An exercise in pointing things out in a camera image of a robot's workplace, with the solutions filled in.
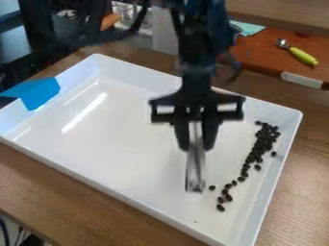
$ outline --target wooden desk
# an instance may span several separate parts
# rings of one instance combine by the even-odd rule
[[[299,61],[288,50],[280,49],[275,41],[278,37],[310,55],[319,65],[311,67]],[[238,37],[232,52],[246,69],[280,77],[282,72],[329,82],[329,37],[298,37],[295,32],[266,28],[252,37]]]
[[[35,78],[57,75],[93,53],[174,71],[169,55],[112,43],[84,48]],[[251,73],[243,73],[229,89],[304,112],[257,245],[328,245],[329,94]],[[0,210],[60,245],[204,245],[2,144]]]

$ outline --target cable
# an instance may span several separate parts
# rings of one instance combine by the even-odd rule
[[[1,227],[4,237],[5,237],[5,246],[11,246],[11,241],[9,238],[7,226],[1,218],[0,218],[0,227]]]
[[[23,231],[23,228],[22,227],[19,227],[19,229],[18,229],[18,235],[16,237],[16,241],[14,242],[14,245],[13,246],[17,246],[18,245],[19,238],[20,238],[20,235],[21,235],[22,231]]]

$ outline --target blue object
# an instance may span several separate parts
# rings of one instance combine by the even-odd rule
[[[55,78],[45,78],[21,83],[0,93],[0,97],[20,98],[25,107],[33,111],[57,95],[60,89]]]
[[[240,35],[242,35],[244,37],[253,36],[266,28],[264,26],[258,26],[258,25],[238,22],[238,21],[234,21],[234,20],[231,20],[231,24],[238,27],[238,29],[240,31]]]

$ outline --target red surface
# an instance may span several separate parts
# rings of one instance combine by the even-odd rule
[[[299,61],[288,50],[275,45],[278,37],[288,40],[315,57],[319,65],[311,67]],[[294,32],[267,28],[252,37],[239,37],[232,52],[244,68],[279,76],[283,71],[329,82],[329,37],[299,37]]]

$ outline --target metal spoon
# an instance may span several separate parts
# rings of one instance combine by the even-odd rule
[[[310,56],[309,54],[305,53],[304,51],[297,49],[295,47],[291,47],[288,42],[283,38],[278,38],[276,40],[276,44],[284,49],[288,49],[292,54],[294,54],[300,61],[308,64],[308,65],[317,65],[318,61]]]

